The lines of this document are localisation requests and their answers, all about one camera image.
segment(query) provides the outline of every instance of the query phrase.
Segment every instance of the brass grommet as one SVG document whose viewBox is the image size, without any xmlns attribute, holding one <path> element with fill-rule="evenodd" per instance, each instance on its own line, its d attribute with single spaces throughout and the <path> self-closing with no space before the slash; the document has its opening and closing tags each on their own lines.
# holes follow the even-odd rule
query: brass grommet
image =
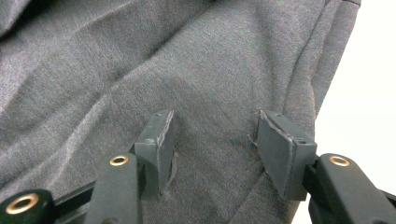
<svg viewBox="0 0 396 224">
<path fill-rule="evenodd" d="M 110 164 L 113 166 L 121 166 L 128 161 L 127 156 L 116 156 L 115 158 L 111 159 Z"/>
<path fill-rule="evenodd" d="M 331 156 L 331 157 L 329 158 L 329 160 L 330 160 L 332 163 L 334 163 L 334 164 L 336 164 L 336 165 L 339 165 L 339 166 L 348 166 L 348 165 L 350 165 L 350 162 L 349 162 L 349 161 L 347 161 L 346 159 L 344 159 L 344 158 L 342 158 L 342 157 L 339 157 L 339 156 Z"/>
<path fill-rule="evenodd" d="M 29 201 L 28 204 L 25 204 L 23 206 L 18 206 L 18 203 L 20 203 L 22 201 L 27 201 L 27 200 Z M 19 214 L 19 213 L 29 210 L 30 208 L 35 206 L 37 203 L 38 203 L 38 195 L 36 195 L 35 193 L 26 194 L 26 195 L 23 195 L 23 196 L 17 198 L 12 203 L 10 203 L 6 208 L 6 212 L 11 215 L 16 215 L 16 214 Z"/>
</svg>

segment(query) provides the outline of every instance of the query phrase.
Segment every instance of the white background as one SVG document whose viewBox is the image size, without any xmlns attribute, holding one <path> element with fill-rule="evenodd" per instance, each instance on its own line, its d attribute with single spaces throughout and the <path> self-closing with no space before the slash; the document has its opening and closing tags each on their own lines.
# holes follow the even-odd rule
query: white background
<svg viewBox="0 0 396 224">
<path fill-rule="evenodd" d="M 396 195 L 396 1 L 362 0 L 355 28 L 316 121 L 318 155 L 355 161 Z M 308 201 L 293 224 L 311 223 Z"/>
</svg>

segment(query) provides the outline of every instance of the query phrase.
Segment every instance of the gray textile cover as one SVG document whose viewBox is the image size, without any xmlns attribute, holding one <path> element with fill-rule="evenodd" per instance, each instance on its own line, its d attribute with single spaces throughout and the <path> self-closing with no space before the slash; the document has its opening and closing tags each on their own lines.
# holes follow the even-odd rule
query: gray textile cover
<svg viewBox="0 0 396 224">
<path fill-rule="evenodd" d="M 341 0 L 0 2 L 0 201 L 54 198 L 176 111 L 177 176 L 147 223 L 287 223 L 248 141 L 258 110 L 314 121 L 360 3 Z"/>
</svg>

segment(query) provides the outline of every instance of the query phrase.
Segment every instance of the gray fabric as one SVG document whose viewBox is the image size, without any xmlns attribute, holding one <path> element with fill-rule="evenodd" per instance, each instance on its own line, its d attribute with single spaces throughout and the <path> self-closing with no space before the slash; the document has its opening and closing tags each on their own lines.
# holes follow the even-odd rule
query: gray fabric
<svg viewBox="0 0 396 224">
<path fill-rule="evenodd" d="M 271 109 L 314 136 L 359 5 L 63 0 L 13 27 L 9 8 L 0 4 L 1 201 L 91 182 L 103 157 L 170 108 L 177 176 L 163 200 L 144 202 L 147 223 L 291 221 L 297 203 L 278 197 L 247 135 Z"/>
</svg>

